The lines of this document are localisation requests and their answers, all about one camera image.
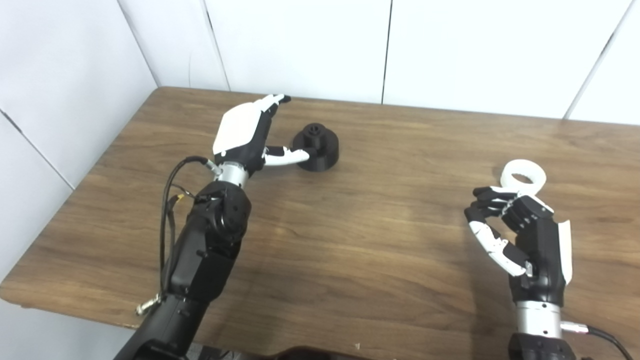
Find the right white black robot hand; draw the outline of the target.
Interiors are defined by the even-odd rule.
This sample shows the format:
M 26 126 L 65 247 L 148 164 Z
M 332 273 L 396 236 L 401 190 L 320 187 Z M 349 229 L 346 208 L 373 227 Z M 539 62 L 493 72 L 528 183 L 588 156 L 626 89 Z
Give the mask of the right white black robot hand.
M 534 194 L 512 187 L 482 186 L 464 210 L 468 227 L 485 253 L 509 275 L 514 303 L 563 307 L 573 276 L 569 221 Z

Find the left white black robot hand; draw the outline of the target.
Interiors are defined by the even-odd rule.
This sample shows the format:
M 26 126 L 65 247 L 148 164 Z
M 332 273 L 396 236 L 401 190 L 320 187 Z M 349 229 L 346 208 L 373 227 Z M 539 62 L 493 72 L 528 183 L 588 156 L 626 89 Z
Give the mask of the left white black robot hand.
M 236 163 L 253 176 L 264 166 L 288 166 L 316 157 L 318 151 L 310 147 L 293 150 L 287 146 L 266 145 L 279 105 L 290 101 L 288 95 L 266 95 L 229 109 L 221 118 L 212 144 L 215 164 Z

